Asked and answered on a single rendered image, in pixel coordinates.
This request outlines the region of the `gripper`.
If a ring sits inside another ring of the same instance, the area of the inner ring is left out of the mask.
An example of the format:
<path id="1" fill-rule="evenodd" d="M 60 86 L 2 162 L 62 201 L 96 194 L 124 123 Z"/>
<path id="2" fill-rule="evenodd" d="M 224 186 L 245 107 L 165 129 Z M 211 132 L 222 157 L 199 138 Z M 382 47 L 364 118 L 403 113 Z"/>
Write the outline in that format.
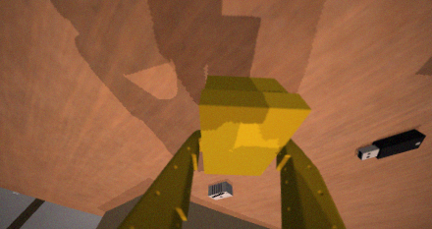
<path id="1" fill-rule="evenodd" d="M 182 229 L 188 220 L 201 131 L 183 143 L 117 229 Z M 292 140 L 276 156 L 282 229 L 347 229 L 320 171 Z"/>

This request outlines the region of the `yellow box lid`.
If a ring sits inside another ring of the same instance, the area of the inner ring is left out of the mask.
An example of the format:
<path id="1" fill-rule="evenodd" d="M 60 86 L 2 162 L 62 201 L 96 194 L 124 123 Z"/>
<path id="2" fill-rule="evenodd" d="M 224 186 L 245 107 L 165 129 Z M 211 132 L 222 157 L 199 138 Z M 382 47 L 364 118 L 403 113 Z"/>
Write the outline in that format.
<path id="1" fill-rule="evenodd" d="M 310 112 L 298 93 L 203 89 L 204 174 L 260 176 Z"/>

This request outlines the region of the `black usb flash drive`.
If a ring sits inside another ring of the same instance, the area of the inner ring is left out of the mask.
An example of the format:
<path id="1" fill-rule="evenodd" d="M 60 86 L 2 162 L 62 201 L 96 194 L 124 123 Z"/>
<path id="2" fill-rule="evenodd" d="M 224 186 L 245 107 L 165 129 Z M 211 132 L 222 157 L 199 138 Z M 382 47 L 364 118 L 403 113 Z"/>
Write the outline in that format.
<path id="1" fill-rule="evenodd" d="M 413 129 L 394 136 L 373 142 L 358 150 L 360 160 L 376 157 L 377 159 L 417 149 L 425 139 L 425 135 Z"/>

